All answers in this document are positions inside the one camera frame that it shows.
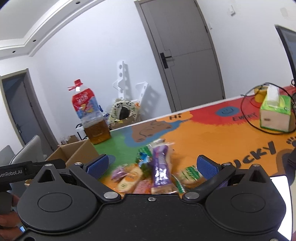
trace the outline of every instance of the computer screen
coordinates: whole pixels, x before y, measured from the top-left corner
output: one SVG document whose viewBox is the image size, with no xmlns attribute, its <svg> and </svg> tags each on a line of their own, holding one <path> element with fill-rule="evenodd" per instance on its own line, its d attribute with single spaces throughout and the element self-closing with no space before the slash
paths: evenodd
<svg viewBox="0 0 296 241">
<path fill-rule="evenodd" d="M 292 69 L 293 78 L 296 80 L 296 32 L 278 25 L 276 25 L 276 30 L 283 42 Z"/>
</svg>

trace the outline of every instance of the brown liquid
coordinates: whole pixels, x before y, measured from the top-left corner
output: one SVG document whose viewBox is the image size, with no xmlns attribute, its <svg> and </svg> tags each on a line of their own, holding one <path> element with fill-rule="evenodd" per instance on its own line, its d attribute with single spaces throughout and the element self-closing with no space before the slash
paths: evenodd
<svg viewBox="0 0 296 241">
<path fill-rule="evenodd" d="M 84 128 L 85 134 L 92 144 L 99 144 L 111 138 L 109 127 L 104 120 Z"/>
</svg>

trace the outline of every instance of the hand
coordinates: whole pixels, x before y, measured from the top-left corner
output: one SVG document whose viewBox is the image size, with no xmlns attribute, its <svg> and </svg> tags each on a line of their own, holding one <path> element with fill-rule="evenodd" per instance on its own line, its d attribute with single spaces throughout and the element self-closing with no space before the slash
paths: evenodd
<svg viewBox="0 0 296 241">
<path fill-rule="evenodd" d="M 13 195 L 12 206 L 15 207 L 19 198 Z M 0 215 L 0 225 L 2 227 L 8 227 L 7 229 L 0 229 L 0 236 L 5 240 L 14 240 L 22 234 L 22 231 L 17 227 L 20 223 L 20 219 L 16 212 L 10 212 L 9 214 Z"/>
</svg>

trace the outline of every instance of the colorful table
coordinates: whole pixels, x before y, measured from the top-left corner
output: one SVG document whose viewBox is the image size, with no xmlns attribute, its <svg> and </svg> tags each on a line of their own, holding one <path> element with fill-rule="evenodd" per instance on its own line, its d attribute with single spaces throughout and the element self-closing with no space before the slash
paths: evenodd
<svg viewBox="0 0 296 241">
<path fill-rule="evenodd" d="M 232 162 L 237 168 L 258 163 L 268 175 L 287 173 L 293 181 L 295 171 L 286 164 L 296 147 L 296 133 L 271 135 L 256 130 L 246 119 L 260 126 L 258 106 L 253 97 L 247 97 L 243 115 L 241 101 L 241 97 L 222 100 L 113 130 L 111 139 L 95 146 L 115 160 L 100 181 L 114 188 L 110 172 L 120 164 L 135 162 L 137 150 L 158 138 L 174 143 L 173 173 L 196 165 L 198 155 L 203 154 L 220 164 Z"/>
</svg>

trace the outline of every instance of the gray chair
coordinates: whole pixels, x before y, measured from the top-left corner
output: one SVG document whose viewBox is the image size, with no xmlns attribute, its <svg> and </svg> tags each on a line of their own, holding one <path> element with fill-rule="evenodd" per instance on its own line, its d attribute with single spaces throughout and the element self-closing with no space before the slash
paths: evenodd
<svg viewBox="0 0 296 241">
<path fill-rule="evenodd" d="M 7 145 L 0 151 L 0 166 L 9 165 L 15 154 L 10 145 Z"/>
<path fill-rule="evenodd" d="M 39 136 L 34 136 L 22 150 L 10 161 L 9 164 L 16 164 L 25 161 L 32 162 L 42 162 L 45 161 L 42 148 L 41 148 L 41 139 Z M 26 190 L 25 181 L 11 183 L 12 191 L 11 193 L 21 197 L 21 195 Z"/>
</svg>

